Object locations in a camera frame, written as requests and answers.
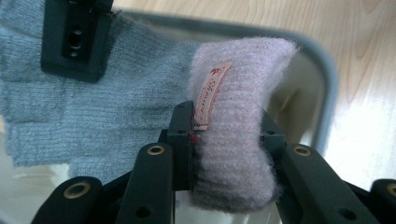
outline knitted fabric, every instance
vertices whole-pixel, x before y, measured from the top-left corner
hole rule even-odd
[[[273,38],[207,43],[198,49],[189,82],[194,102],[214,66],[233,65],[219,88],[208,130],[198,132],[192,203],[243,213],[260,210],[274,199],[276,181],[260,144],[263,103],[295,52],[293,43]]]
[[[44,1],[0,4],[0,112],[16,166],[69,163],[70,176],[106,183],[134,166],[137,151],[167,128],[175,105],[197,102],[218,63],[233,62],[220,86],[209,129],[199,132],[191,200],[205,209],[256,211],[276,195],[260,148],[262,99],[295,53],[285,40],[176,42],[118,16],[106,71],[95,84],[40,69]]]

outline light blue knitted glove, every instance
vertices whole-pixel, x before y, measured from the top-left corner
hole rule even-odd
[[[44,1],[0,4],[0,108],[17,166],[70,163],[70,175],[108,182],[130,171],[186,100],[196,43],[177,43],[118,16],[102,79],[85,83],[40,69]]]

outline pink label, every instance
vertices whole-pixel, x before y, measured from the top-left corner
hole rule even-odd
[[[212,111],[216,94],[219,91],[219,86],[222,80],[224,79],[228,70],[230,70],[231,65],[233,65],[232,62],[220,63],[216,65],[206,76],[195,107],[195,130],[205,131],[208,129],[210,122],[210,112]]]

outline fabric label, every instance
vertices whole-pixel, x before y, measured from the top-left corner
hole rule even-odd
[[[215,102],[216,94],[219,91],[219,86],[222,80],[232,65],[233,62],[220,63],[206,76],[195,107],[195,130],[205,131],[208,129],[210,112],[212,110],[213,103]]]

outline wooden table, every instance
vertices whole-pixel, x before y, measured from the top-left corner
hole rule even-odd
[[[315,39],[340,76],[326,160],[365,189],[378,178],[396,179],[396,1],[115,0],[114,6]]]

